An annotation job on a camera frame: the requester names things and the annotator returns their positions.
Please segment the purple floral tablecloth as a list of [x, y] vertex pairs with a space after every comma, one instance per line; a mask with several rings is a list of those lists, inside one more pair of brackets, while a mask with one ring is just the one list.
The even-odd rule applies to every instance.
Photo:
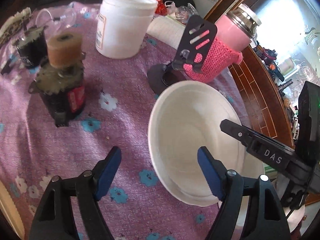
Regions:
[[217, 205], [197, 207], [174, 198], [157, 178], [148, 150], [148, 122], [156, 101], [146, 73], [167, 63], [176, 51], [147, 35], [139, 53], [113, 60], [95, 48], [99, 5], [72, 2], [71, 30], [83, 36], [86, 53], [84, 111], [67, 127], [56, 127], [41, 98], [29, 94], [36, 76], [27, 70], [12, 43], [1, 48], [1, 64], [13, 60], [1, 77], [1, 181], [29, 232], [51, 178], [78, 176], [106, 157], [113, 146], [122, 160], [109, 193], [99, 202], [119, 239], [204, 239]]

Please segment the clear glass cup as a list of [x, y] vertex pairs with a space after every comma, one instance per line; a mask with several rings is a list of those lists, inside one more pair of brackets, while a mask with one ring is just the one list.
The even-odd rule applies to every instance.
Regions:
[[52, 7], [42, 9], [35, 24], [37, 27], [54, 26], [56, 28], [69, 28], [76, 21], [76, 12], [71, 7]]

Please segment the black phone stand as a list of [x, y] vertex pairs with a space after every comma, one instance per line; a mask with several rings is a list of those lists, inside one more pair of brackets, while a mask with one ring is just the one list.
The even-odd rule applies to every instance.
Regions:
[[217, 34], [217, 26], [200, 16], [191, 16], [175, 57], [167, 64], [159, 63], [149, 68], [148, 83], [153, 92], [160, 95], [169, 86], [185, 80], [184, 66], [201, 72], [201, 68]]

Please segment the white plastic jar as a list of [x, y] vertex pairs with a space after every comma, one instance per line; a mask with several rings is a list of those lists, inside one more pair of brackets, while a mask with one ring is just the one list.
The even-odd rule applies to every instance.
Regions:
[[156, 0], [103, 0], [95, 46], [111, 59], [135, 56], [158, 7]]

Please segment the leopard print cloth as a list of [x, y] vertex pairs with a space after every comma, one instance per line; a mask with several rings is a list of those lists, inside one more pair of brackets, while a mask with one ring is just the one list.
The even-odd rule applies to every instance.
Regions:
[[0, 31], [0, 45], [1, 47], [7, 43], [11, 37], [16, 35], [23, 24], [26, 23], [32, 16], [31, 8], [26, 7], [20, 12], [16, 12], [14, 16], [10, 16], [2, 25]]

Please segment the white paper roll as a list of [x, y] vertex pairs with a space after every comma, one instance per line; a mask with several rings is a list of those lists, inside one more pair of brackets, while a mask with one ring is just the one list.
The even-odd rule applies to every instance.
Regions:
[[151, 21], [146, 33], [177, 49], [184, 30], [185, 25], [180, 22], [167, 16], [158, 16]]

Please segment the pink knit-sleeved flask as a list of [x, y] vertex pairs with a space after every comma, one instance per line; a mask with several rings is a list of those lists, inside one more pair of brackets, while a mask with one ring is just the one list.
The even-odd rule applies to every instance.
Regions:
[[261, 20], [247, 5], [222, 15], [216, 22], [217, 34], [199, 73], [184, 65], [185, 73], [195, 81], [209, 83], [231, 64], [240, 64], [242, 51], [256, 35]]

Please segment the white foam bowl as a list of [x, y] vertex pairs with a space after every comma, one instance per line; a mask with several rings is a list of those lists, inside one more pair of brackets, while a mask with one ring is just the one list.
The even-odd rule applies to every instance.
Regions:
[[197, 162], [202, 146], [244, 177], [257, 178], [265, 172], [262, 161], [221, 131], [225, 119], [241, 123], [228, 100], [201, 82], [178, 82], [156, 100], [148, 125], [151, 161], [163, 186], [185, 204], [206, 207], [219, 201]]

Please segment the black motor with gear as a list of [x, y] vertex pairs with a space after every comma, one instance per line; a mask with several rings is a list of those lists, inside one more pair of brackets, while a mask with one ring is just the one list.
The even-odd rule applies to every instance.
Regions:
[[20, 59], [27, 69], [40, 65], [47, 57], [47, 43], [44, 31], [47, 27], [31, 27], [24, 37], [17, 39], [12, 45], [16, 47]]

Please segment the black motor with brown roll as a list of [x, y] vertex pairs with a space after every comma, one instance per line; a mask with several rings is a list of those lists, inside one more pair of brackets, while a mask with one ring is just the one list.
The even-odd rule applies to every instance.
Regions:
[[30, 94], [39, 94], [56, 127], [66, 127], [84, 109], [82, 35], [65, 31], [47, 41], [47, 57], [43, 59]]

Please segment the clear plastic bag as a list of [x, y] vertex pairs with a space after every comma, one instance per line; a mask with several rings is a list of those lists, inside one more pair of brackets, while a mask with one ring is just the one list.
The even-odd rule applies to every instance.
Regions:
[[175, 2], [166, 1], [164, 5], [167, 9], [167, 15], [184, 25], [188, 23], [191, 16], [199, 14], [191, 3], [188, 3], [187, 6], [176, 7]]

